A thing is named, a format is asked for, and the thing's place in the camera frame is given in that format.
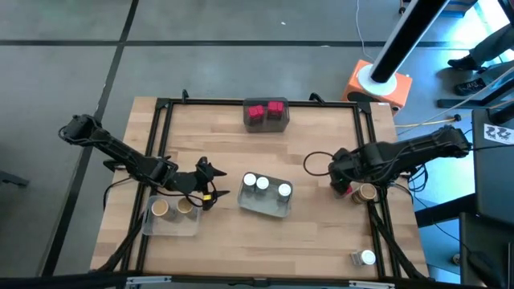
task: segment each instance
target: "concrete floor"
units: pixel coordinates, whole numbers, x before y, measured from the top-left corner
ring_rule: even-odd
[[[130,5],[130,0],[1,1],[0,44],[16,39],[118,40]],[[137,7],[128,40],[355,42],[355,8],[353,0],[145,0]],[[365,41],[385,41],[398,20],[398,0],[361,0],[359,22]],[[446,42],[446,46],[416,48],[399,69],[412,76],[414,83],[407,106],[395,122],[416,123],[439,112],[435,100],[452,97],[451,87],[471,77],[447,69],[446,61],[465,56],[462,48],[473,47],[487,33],[486,23],[475,10],[462,19],[436,20],[422,41]],[[2,277],[38,274],[80,154],[79,148],[63,143],[56,132],[73,114],[93,113],[106,84],[116,47],[80,44],[86,43],[73,47],[0,45],[0,169],[31,180],[26,189],[0,185]],[[317,92],[325,100],[339,100],[353,66],[365,59],[354,44],[126,47],[108,98],[104,127],[122,137],[135,96],[176,97],[183,88],[191,97],[305,100],[310,92]],[[380,47],[366,51],[376,57]],[[471,120],[465,118],[455,126],[469,129]],[[420,128],[401,138],[436,128]],[[94,152],[89,162],[56,274],[82,273],[89,268],[102,217],[101,194],[112,180],[101,164],[104,159],[105,155]],[[470,157],[432,161],[429,185],[418,196],[437,204],[472,193],[473,172],[465,169],[469,164]],[[436,230],[421,230],[429,263],[458,272],[448,262],[458,243],[437,235]],[[458,235],[455,226],[448,230]]]

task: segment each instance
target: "sneaker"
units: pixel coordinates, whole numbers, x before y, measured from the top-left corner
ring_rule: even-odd
[[[470,82],[455,85],[454,92],[457,96],[469,96],[481,91],[486,86],[483,79],[478,78]]]
[[[461,59],[448,60],[448,65],[458,70],[479,70],[482,68],[475,60],[468,55]]]

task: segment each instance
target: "floor tile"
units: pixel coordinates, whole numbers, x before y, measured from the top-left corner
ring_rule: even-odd
[[[363,39],[386,41],[401,17],[398,7],[398,0],[360,0]],[[149,0],[139,3],[129,38],[356,41],[356,8],[353,0]],[[474,43],[484,36],[470,10],[462,19],[437,19],[423,40]]]
[[[93,113],[114,50],[0,47],[0,169],[31,181],[0,185],[0,272],[36,274],[80,153],[57,137],[76,113]]]
[[[0,2],[0,39],[118,40],[130,0]]]

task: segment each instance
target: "wooden table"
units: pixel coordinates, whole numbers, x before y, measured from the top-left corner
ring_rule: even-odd
[[[156,98],[137,97],[128,119],[124,142],[142,153],[155,103]],[[396,141],[389,106],[371,105],[377,139]],[[376,279],[374,266],[355,267],[349,257],[354,251],[373,249],[366,206],[356,206],[349,198],[334,199],[329,177],[309,176],[302,167],[304,157],[312,151],[334,153],[341,147],[357,147],[352,110],[290,108],[291,121],[283,134],[246,133],[242,113],[240,106],[173,106],[166,155],[179,164],[180,171],[193,171],[198,158],[207,156],[215,167],[228,173],[214,180],[217,188],[231,193],[204,212],[196,236],[150,237],[144,272]],[[364,116],[361,122],[368,141]],[[157,129],[154,155],[162,123]],[[329,161],[326,156],[312,157],[308,167],[313,172],[325,172]],[[267,218],[238,207],[239,185],[247,171],[289,180],[294,185],[292,211],[287,218]],[[113,181],[125,177],[126,172],[117,172]],[[111,189],[91,268],[104,264],[125,237],[136,190],[135,181]],[[410,197],[399,189],[390,189],[388,199],[399,246],[418,270],[428,275]],[[139,240],[134,243],[131,269],[135,267]],[[385,271],[391,275],[383,240],[382,249]]]

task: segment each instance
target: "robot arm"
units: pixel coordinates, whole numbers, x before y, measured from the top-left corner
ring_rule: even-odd
[[[330,185],[338,193],[345,193],[351,181],[388,185],[400,173],[415,172],[417,166],[437,157],[465,157],[470,150],[463,132],[449,125],[393,144],[370,143],[352,152],[340,149],[328,165]]]
[[[72,145],[94,146],[123,164],[136,181],[153,188],[161,187],[185,195],[193,191],[202,192],[204,210],[210,209],[217,197],[229,193],[216,190],[209,192],[208,183],[212,182],[214,177],[225,176],[226,173],[213,167],[206,157],[200,158],[195,172],[178,172],[178,165],[168,161],[168,158],[146,157],[117,140],[92,116],[73,116],[70,123],[59,130],[59,137]]]

